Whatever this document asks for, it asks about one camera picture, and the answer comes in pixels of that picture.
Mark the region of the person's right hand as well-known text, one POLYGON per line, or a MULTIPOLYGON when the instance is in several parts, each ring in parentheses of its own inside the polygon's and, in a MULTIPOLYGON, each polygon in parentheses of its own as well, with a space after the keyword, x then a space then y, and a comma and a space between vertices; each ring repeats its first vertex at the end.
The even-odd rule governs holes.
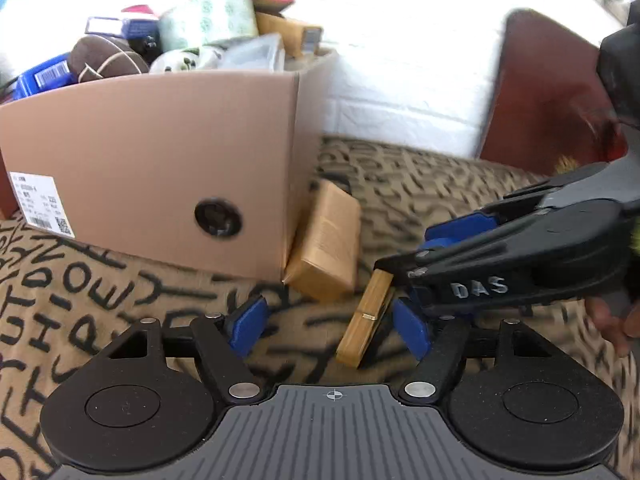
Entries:
POLYGON ((639 338, 639 301, 632 304, 631 310, 624 318, 614 315, 601 297, 587 298, 585 308, 594 327, 612 344, 616 356, 628 356, 631 341, 639 338))

